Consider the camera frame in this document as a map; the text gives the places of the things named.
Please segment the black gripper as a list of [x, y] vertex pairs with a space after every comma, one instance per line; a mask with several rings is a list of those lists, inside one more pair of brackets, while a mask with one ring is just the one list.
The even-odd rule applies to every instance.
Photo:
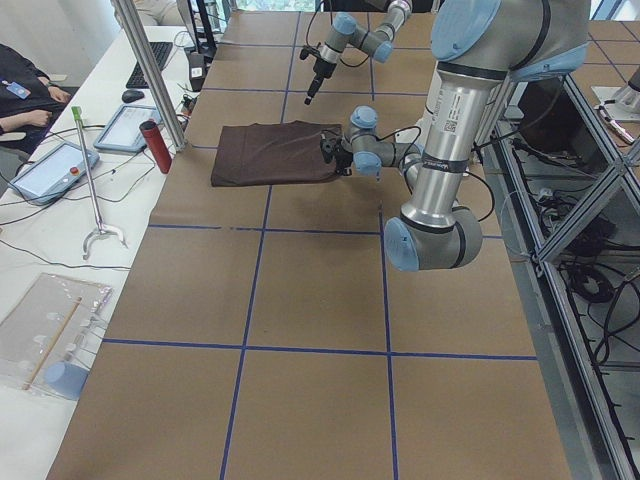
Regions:
[[312, 80], [311, 86], [309, 87], [304, 104], [310, 105], [315, 95], [317, 94], [318, 89], [322, 86], [323, 82], [327, 79], [330, 79], [334, 72], [334, 64], [328, 62], [321, 57], [318, 57], [315, 61], [314, 67], [314, 79]]
[[331, 147], [331, 158], [335, 163], [335, 173], [340, 176], [352, 175], [353, 154], [347, 151], [341, 142]]

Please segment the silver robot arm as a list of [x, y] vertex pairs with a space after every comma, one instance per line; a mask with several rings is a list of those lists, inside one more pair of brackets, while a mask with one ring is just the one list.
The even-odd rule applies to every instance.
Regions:
[[356, 169], [376, 175], [401, 170], [412, 190], [387, 221], [384, 248], [396, 269], [453, 269], [475, 259], [482, 245], [478, 219], [457, 202], [491, 91], [504, 80], [566, 75], [586, 58], [587, 1], [447, 1], [436, 16], [431, 51], [438, 91], [429, 95], [426, 141], [406, 145], [375, 134], [376, 112], [357, 107], [342, 145]]
[[375, 29], [366, 29], [347, 12], [338, 12], [331, 22], [325, 40], [315, 46], [305, 44], [300, 59], [315, 58], [314, 78], [307, 90], [304, 103], [310, 105], [325, 80], [330, 79], [342, 60], [347, 46], [363, 52], [368, 58], [385, 63], [393, 52], [393, 42], [400, 28], [413, 13], [409, 0], [369, 1], [369, 4], [385, 11], [383, 21]]

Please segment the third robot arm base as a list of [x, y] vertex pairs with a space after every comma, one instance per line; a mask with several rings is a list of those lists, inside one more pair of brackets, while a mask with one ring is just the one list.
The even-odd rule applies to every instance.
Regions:
[[639, 69], [622, 87], [593, 86], [596, 110], [611, 122], [639, 122]]

